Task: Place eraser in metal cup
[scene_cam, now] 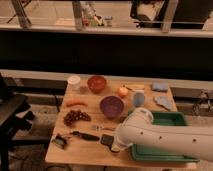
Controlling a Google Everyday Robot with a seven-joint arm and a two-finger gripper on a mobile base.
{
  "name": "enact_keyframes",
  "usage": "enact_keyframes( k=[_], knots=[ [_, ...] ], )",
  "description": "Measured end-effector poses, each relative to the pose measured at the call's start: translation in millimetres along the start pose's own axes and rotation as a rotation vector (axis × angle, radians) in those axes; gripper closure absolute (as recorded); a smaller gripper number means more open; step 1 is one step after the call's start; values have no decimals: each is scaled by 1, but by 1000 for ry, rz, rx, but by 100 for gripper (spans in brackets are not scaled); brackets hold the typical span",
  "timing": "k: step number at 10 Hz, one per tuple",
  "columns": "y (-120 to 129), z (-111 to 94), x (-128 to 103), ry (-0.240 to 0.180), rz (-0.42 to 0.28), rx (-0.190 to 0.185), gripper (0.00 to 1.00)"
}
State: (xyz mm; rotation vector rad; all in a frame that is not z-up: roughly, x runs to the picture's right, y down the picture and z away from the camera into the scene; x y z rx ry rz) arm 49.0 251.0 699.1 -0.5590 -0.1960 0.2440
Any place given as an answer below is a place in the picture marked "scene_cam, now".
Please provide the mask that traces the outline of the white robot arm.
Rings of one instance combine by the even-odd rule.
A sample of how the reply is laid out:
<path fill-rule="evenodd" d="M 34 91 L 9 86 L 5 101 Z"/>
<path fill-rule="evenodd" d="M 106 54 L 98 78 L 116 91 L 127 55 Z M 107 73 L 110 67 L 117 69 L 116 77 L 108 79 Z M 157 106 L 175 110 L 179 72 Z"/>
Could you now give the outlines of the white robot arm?
<path fill-rule="evenodd" d="M 213 162 L 213 127 L 164 126 L 153 121 L 150 110 L 135 108 L 116 127 L 111 150 L 120 152 L 137 144 Z"/>

